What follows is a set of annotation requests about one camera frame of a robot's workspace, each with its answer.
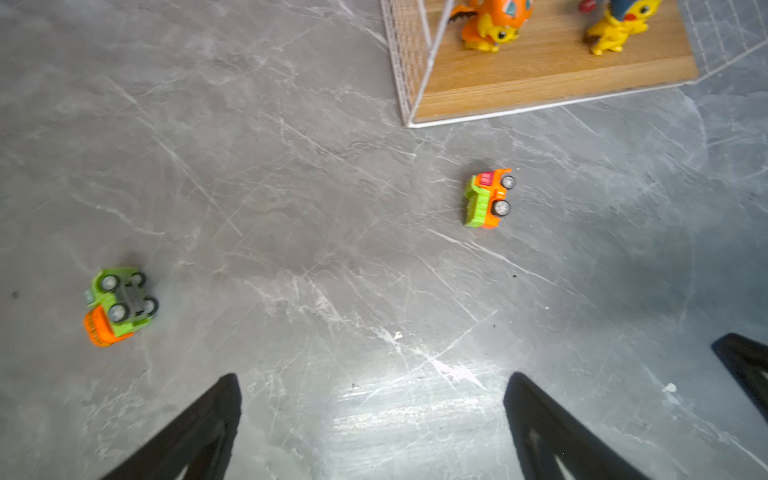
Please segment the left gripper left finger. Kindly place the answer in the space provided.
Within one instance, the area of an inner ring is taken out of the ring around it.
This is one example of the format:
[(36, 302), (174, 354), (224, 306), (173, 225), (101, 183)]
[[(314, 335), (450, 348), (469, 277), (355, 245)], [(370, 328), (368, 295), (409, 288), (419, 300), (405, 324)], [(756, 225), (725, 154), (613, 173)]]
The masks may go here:
[(107, 479), (222, 479), (241, 418), (238, 377), (228, 373)]

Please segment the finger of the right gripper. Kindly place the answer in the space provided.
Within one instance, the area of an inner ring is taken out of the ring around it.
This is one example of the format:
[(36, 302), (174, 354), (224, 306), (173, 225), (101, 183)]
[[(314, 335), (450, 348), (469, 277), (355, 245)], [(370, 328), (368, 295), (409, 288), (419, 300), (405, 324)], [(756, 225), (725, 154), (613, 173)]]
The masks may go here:
[(729, 333), (712, 346), (744, 393), (767, 419), (767, 346), (736, 333)]

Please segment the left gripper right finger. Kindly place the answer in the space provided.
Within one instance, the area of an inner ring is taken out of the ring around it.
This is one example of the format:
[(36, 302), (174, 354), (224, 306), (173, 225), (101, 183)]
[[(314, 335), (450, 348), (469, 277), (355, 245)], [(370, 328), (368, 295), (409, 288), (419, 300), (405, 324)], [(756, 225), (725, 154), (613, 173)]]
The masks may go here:
[(528, 376), (512, 374), (504, 407), (526, 479), (644, 479)]

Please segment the grey hooded pikachu figure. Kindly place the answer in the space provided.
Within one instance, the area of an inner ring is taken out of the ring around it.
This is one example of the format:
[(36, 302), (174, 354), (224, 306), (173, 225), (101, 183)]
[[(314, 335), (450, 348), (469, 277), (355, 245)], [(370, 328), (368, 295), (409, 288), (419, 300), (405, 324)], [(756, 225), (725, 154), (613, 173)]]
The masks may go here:
[(586, 30), (590, 52), (596, 56), (607, 51), (622, 52), (631, 36), (649, 29), (647, 22), (661, 3), (661, 0), (609, 1), (602, 18)]

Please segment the orange pikachu figure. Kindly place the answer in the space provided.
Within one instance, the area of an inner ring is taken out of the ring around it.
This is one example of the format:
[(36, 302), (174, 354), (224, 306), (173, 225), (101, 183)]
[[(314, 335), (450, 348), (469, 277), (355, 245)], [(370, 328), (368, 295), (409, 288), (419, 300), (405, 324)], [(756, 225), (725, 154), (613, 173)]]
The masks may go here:
[(530, 0), (470, 1), (468, 5), (457, 5), (448, 22), (466, 19), (461, 32), (464, 47), (495, 53), (501, 45), (518, 38), (532, 12)]

